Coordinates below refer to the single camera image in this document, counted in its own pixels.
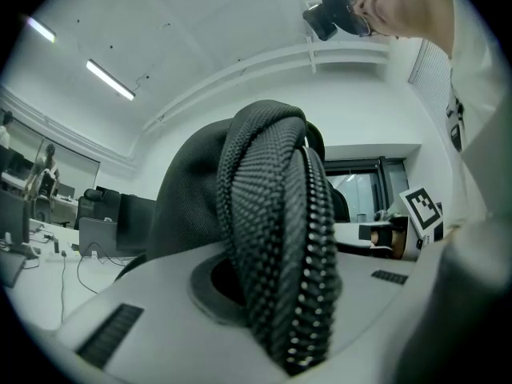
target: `ceiling light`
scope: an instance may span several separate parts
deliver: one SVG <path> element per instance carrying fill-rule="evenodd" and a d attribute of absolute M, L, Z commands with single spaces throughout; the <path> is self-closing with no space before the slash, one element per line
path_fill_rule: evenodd
<path fill-rule="evenodd" d="M 48 30 L 40 22 L 35 21 L 32 17 L 28 17 L 28 19 L 26 20 L 26 23 L 30 27 L 32 27 L 34 30 L 36 30 L 38 33 L 40 33 L 40 35 L 42 35 L 47 40 L 50 40 L 51 42 L 55 42 L 55 33 Z"/>
<path fill-rule="evenodd" d="M 114 88 L 121 95 L 127 97 L 130 101 L 135 98 L 135 94 L 124 87 L 119 81 L 117 81 L 114 77 L 108 74 L 104 69 L 102 69 L 98 64 L 96 64 L 93 60 L 89 60 L 87 62 L 87 68 L 95 73 L 98 77 L 100 77 L 104 82 L 106 82 L 109 86 Z"/>

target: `white table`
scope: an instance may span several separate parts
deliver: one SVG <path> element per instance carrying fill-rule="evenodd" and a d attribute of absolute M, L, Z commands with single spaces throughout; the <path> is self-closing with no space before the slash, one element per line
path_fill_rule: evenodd
<path fill-rule="evenodd" d="M 20 190 L 23 190 L 26 184 L 26 181 L 23 179 L 16 178 L 15 176 L 6 174 L 5 172 L 2 172 L 2 182 Z"/>
<path fill-rule="evenodd" d="M 78 231 L 49 225 L 48 223 L 30 220 L 44 226 L 45 231 L 54 233 L 58 239 L 60 251 L 65 251 L 66 270 L 64 272 L 64 318 L 81 304 L 95 296 L 86 289 L 77 279 L 77 266 L 79 253 L 71 249 L 72 244 L 78 244 Z M 55 330 L 61 325 L 61 289 L 62 270 L 64 259 L 54 252 L 54 243 L 42 243 L 45 231 L 30 236 L 32 247 L 41 249 L 39 267 L 22 270 L 14 288 L 5 288 L 6 294 L 21 319 L 46 329 Z M 35 266 L 37 260 L 26 261 L 25 267 Z M 110 286 L 119 272 L 121 266 L 116 266 L 106 260 L 103 264 L 92 258 L 84 258 L 80 264 L 80 279 L 97 292 Z"/>
<path fill-rule="evenodd" d="M 2 181 L 5 182 L 7 185 L 12 186 L 13 188 L 16 188 L 19 190 L 25 189 L 26 180 L 16 178 L 15 176 L 9 175 L 5 172 L 2 172 Z M 73 207 L 75 210 L 78 208 L 78 201 L 76 199 L 67 198 L 66 196 L 57 194 L 53 198 L 53 200 L 56 201 L 56 203 L 60 203 L 61 205 Z"/>

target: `black vent grille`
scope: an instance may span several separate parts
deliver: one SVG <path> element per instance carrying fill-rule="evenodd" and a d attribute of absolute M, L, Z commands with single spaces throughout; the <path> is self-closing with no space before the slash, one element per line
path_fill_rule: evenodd
<path fill-rule="evenodd" d="M 387 282 L 397 283 L 398 285 L 403 285 L 406 283 L 408 276 L 404 274 L 391 273 L 385 270 L 376 270 L 371 274 L 374 278 L 380 278 L 381 280 L 386 280 Z"/>
<path fill-rule="evenodd" d="M 78 355 L 102 369 L 143 311 L 139 307 L 121 304 L 78 350 Z"/>

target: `office chair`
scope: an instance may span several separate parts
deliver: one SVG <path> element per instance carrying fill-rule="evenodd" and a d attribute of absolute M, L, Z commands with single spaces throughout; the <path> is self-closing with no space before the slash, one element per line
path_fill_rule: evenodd
<path fill-rule="evenodd" d="M 101 201 L 94 205 L 94 218 L 99 220 L 110 218 L 112 222 L 117 222 L 120 205 L 121 194 L 115 190 L 106 190 Z"/>
<path fill-rule="evenodd" d="M 77 218 L 74 223 L 73 229 L 79 230 L 81 218 L 92 218 L 94 216 L 94 206 L 102 200 L 102 193 L 99 190 L 88 189 L 84 192 L 83 196 L 78 198 Z"/>

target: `person standing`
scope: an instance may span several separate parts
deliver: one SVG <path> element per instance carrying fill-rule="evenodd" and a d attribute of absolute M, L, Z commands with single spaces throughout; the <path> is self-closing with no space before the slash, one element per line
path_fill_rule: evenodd
<path fill-rule="evenodd" d="M 10 143 L 9 127 L 13 120 L 13 113 L 7 111 L 4 114 L 2 124 L 0 125 L 0 146 L 3 146 L 7 149 L 9 149 Z"/>
<path fill-rule="evenodd" d="M 25 189 L 23 190 L 26 200 L 33 201 L 38 197 L 39 187 L 45 174 L 48 174 L 54 180 L 50 197 L 54 194 L 54 190 L 58 187 L 58 179 L 60 177 L 54 156 L 55 145 L 48 144 L 45 149 L 45 157 L 36 159 L 34 166 L 32 166 L 30 170 L 29 177 L 26 180 Z"/>

